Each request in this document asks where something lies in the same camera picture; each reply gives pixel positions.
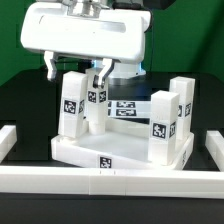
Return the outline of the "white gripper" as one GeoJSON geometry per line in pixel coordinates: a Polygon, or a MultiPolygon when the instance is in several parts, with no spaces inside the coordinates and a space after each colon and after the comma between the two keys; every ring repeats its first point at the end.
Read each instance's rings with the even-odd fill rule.
{"type": "Polygon", "coordinates": [[[114,60],[139,63],[144,59],[147,29],[146,11],[103,10],[97,18],[86,18],[70,15],[61,3],[36,2],[25,15],[21,43],[31,51],[45,51],[49,81],[56,78],[58,54],[104,58],[93,79],[93,87],[103,89],[114,60]]]}

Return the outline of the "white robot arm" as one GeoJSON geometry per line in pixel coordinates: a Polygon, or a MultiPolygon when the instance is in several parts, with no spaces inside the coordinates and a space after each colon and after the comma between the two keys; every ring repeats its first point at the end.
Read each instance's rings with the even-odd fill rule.
{"type": "Polygon", "coordinates": [[[122,82],[144,74],[145,33],[154,9],[176,0],[36,0],[25,14],[21,44],[44,54],[47,78],[60,57],[93,60],[102,66],[93,85],[122,82]]]}

